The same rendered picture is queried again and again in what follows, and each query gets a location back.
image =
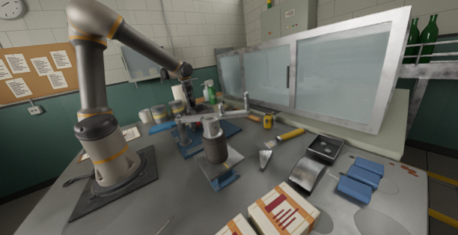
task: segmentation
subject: robotic arm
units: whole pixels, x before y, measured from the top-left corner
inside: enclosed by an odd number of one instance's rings
[[[103,50],[107,38],[119,40],[160,64],[161,74],[176,79],[192,75],[192,66],[178,61],[124,18],[94,0],[72,0],[67,6],[69,39],[76,50],[81,109],[74,132],[94,164],[96,194],[116,191],[138,175],[144,160],[129,149],[106,98]]]

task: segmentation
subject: clock face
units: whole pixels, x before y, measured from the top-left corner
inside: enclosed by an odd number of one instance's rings
[[[16,19],[24,13],[21,0],[0,0],[0,18]]]

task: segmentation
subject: wall outlet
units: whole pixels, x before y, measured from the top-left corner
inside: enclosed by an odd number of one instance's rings
[[[30,115],[39,115],[43,113],[43,110],[41,109],[41,106],[32,106],[27,108],[28,112]]]

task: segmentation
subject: glass bottle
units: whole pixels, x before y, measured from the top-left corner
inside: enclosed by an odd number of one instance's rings
[[[412,24],[410,25],[409,39],[407,40],[407,45],[415,45],[416,43],[418,43],[418,38],[420,38],[420,31],[418,30],[417,24],[418,24],[418,18],[412,19]],[[404,55],[405,56],[417,55],[418,48],[419,47],[406,47],[406,53]],[[412,64],[412,63],[415,63],[415,61],[416,61],[415,58],[404,58],[403,64]]]
[[[419,43],[434,43],[437,41],[437,36],[439,35],[439,28],[437,27],[436,20],[437,15],[434,14],[430,16],[430,22],[427,27],[421,32]],[[434,46],[423,46],[421,50],[421,55],[432,55],[434,51]],[[431,57],[422,57],[418,63],[427,64],[431,61]]]

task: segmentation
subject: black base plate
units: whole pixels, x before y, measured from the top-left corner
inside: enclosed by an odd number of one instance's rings
[[[81,217],[92,213],[93,211],[107,204],[110,204],[119,198],[122,198],[130,192],[134,192],[135,190],[140,189],[142,186],[145,186],[148,183],[152,183],[154,180],[159,178],[157,174],[156,157],[154,155],[154,146],[151,145],[149,147],[145,147],[138,150],[136,153],[140,155],[140,157],[147,158],[148,163],[146,168],[143,170],[145,175],[138,176],[129,185],[123,187],[113,194],[99,197],[94,195],[91,191],[92,185],[96,181],[90,178],[88,183],[86,183],[86,187],[83,190],[81,196],[79,197],[78,203],[76,203],[75,209],[73,209],[72,215],[68,219],[69,223],[80,219]]]

